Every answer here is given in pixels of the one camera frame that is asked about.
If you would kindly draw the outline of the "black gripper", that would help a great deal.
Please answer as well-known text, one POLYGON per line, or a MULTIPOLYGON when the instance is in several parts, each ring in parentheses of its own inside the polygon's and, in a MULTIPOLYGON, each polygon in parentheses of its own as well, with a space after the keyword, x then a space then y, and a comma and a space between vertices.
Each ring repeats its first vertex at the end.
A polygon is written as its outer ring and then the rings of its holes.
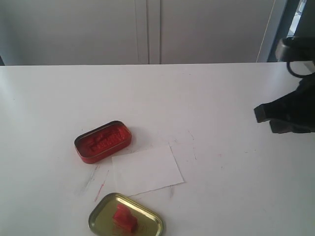
POLYGON ((254 108, 254 114, 258 123, 270 120, 271 131, 276 134, 314 133, 314 129, 301 128, 286 122, 315 122, 315 79, 302 79, 296 91, 272 102, 260 104, 254 108))

